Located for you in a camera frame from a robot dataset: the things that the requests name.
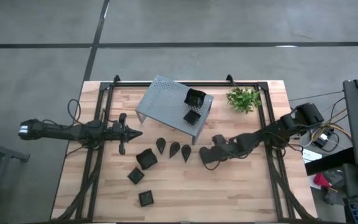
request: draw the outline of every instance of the wooden tabletop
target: wooden tabletop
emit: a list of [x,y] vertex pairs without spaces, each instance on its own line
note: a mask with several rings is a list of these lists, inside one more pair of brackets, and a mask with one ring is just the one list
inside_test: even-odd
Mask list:
[[[100,82],[84,82],[80,96],[82,122],[93,119],[99,84]],[[284,82],[268,81],[268,85],[275,118],[279,119],[290,112]],[[277,221],[263,144],[254,149],[247,159],[221,162],[214,171],[205,169],[198,154],[202,146],[213,145],[212,137],[216,134],[231,138],[260,129],[259,114],[237,113],[230,109],[225,96],[231,90],[229,87],[195,89],[213,95],[214,100],[205,126],[196,145],[191,146],[191,156],[185,163],[180,152],[169,159],[169,146],[174,141],[181,146],[191,145],[191,136],[150,118],[146,118],[143,124],[139,122],[135,108],[147,88],[114,88],[110,119],[118,119],[120,113],[127,113],[126,122],[129,127],[143,131],[143,135],[126,144],[125,156],[118,153],[118,142],[106,142],[94,222]],[[263,106],[267,119],[265,102]],[[162,155],[155,145],[158,138],[165,138],[167,141]],[[68,151],[79,146],[79,143],[71,142]],[[158,163],[143,170],[145,177],[134,185],[127,175],[133,168],[140,168],[135,156],[148,148],[153,150]],[[85,158],[86,149],[82,149],[65,159],[52,218],[58,217],[78,193]],[[292,192],[307,211],[316,217],[301,154],[288,148],[284,161]],[[140,207],[138,194],[147,190],[152,191],[154,204]],[[280,198],[285,212],[282,192]]]

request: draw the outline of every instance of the black cone piece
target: black cone piece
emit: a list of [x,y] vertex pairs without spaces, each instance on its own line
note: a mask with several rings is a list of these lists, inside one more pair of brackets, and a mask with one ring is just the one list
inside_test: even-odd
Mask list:
[[136,138],[137,136],[141,136],[143,134],[142,131],[134,130],[128,127],[128,125],[125,128],[126,132],[126,142],[129,142],[130,140]]
[[177,142],[172,143],[171,148],[169,149],[169,158],[171,159],[180,149],[180,144]]
[[183,155],[185,162],[187,162],[188,158],[190,157],[190,153],[191,153],[191,147],[189,145],[184,145],[181,148],[181,154]]
[[160,153],[161,153],[161,155],[162,155],[162,152],[163,152],[164,149],[165,149],[165,139],[159,138],[159,139],[157,139],[157,141],[155,142],[155,144],[157,145],[157,148],[158,148],[158,150],[160,151]]

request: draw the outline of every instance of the black square block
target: black square block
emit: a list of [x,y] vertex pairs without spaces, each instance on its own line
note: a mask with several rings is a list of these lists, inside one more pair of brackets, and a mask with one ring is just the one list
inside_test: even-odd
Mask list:
[[148,190],[146,192],[140,193],[139,194],[139,202],[140,202],[141,207],[153,204],[154,200],[153,200],[152,191]]
[[189,113],[183,118],[185,121],[189,122],[192,125],[195,125],[201,115],[193,110],[190,110]]
[[146,170],[157,163],[157,158],[152,149],[146,149],[142,153],[136,155],[136,160],[140,164],[142,170]]
[[132,181],[132,183],[137,184],[144,177],[144,174],[140,169],[135,167],[134,170],[128,175],[128,178]]
[[204,103],[205,93],[203,91],[194,90],[190,88],[187,91],[185,103],[190,106],[196,106],[200,108]]

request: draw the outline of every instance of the leaf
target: leaf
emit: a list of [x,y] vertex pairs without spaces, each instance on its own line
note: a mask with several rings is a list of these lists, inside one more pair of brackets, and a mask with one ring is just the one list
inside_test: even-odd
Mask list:
[[227,103],[232,106],[232,109],[240,112],[253,112],[253,108],[259,107],[262,102],[259,100],[260,92],[239,88],[238,86],[226,93]]

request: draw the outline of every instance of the perforated metal platform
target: perforated metal platform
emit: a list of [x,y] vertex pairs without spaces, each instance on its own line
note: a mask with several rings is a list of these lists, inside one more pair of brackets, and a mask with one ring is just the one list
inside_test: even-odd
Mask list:
[[[137,105],[136,113],[140,122],[143,123],[146,117],[153,118],[193,136],[194,144],[211,110],[213,96],[206,95],[200,108],[189,106],[184,102],[189,89],[183,84],[157,75]],[[195,125],[183,119],[190,110],[201,115]]]

